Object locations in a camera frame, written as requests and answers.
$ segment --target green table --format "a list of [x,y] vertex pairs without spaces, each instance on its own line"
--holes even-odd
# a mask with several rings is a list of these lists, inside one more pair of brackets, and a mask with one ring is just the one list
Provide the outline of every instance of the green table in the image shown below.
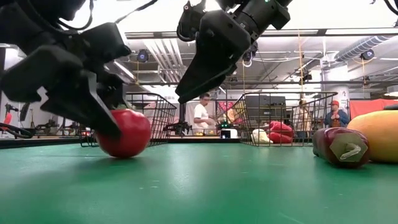
[[310,147],[169,144],[118,161],[78,145],[0,150],[0,223],[397,223],[398,167]]

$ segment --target yellow squash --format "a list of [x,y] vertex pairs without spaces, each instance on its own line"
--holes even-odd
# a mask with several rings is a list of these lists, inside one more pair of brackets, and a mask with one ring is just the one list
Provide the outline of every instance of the yellow squash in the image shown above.
[[357,116],[347,128],[360,131],[367,137],[372,161],[398,163],[398,110]]

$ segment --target blue shirt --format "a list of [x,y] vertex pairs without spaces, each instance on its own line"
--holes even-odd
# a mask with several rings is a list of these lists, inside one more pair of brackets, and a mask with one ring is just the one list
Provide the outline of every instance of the blue shirt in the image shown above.
[[[329,127],[331,127],[331,116],[332,116],[332,112],[329,112],[328,114],[326,114],[326,118],[323,121],[325,125],[328,125]],[[349,118],[348,115],[343,111],[343,110],[338,110],[337,112],[338,116],[340,116],[339,121],[340,121],[340,127],[347,127],[347,124],[349,123]]]

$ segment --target red cap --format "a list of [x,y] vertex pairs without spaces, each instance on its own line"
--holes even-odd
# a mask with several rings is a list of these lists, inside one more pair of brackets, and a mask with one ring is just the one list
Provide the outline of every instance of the red cap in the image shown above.
[[337,100],[333,100],[333,101],[331,102],[331,105],[337,105],[337,106],[339,106],[340,104],[338,103]]

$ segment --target stem of pepper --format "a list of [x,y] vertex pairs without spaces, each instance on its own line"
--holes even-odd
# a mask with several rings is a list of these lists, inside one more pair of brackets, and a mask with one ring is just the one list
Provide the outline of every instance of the stem of pepper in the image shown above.
[[361,152],[361,147],[353,143],[348,143],[346,145],[346,151],[347,151],[346,153],[340,156],[341,160],[347,159],[353,155],[357,155],[358,153]]

